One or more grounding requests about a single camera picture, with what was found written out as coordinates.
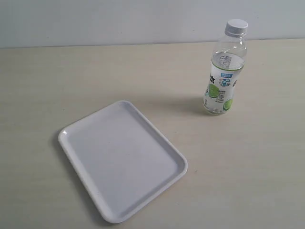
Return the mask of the clear plastic drink bottle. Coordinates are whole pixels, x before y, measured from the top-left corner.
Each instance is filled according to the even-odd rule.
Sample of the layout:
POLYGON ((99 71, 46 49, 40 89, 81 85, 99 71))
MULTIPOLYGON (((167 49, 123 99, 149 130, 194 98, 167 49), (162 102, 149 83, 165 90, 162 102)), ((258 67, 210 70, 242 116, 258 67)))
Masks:
POLYGON ((222 115, 232 107, 234 89, 244 68, 246 52, 243 37, 225 35, 216 43, 209 82, 203 94, 203 105, 208 112, 222 115))

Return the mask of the white bottle cap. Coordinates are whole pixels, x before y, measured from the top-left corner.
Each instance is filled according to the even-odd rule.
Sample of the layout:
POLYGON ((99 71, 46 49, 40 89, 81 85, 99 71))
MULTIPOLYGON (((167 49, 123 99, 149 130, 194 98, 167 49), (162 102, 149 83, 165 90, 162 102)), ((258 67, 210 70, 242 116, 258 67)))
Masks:
POLYGON ((228 36, 244 36, 248 29, 248 23, 242 19, 231 19, 225 27, 225 34, 228 36))

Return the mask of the white plastic tray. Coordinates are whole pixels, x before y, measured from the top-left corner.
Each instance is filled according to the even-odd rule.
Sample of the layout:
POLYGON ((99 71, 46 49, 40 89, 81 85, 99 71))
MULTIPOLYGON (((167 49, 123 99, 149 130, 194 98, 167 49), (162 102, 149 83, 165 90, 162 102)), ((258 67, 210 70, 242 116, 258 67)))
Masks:
POLYGON ((99 213, 124 222, 185 175, 188 162, 129 101, 63 128, 58 141, 99 213))

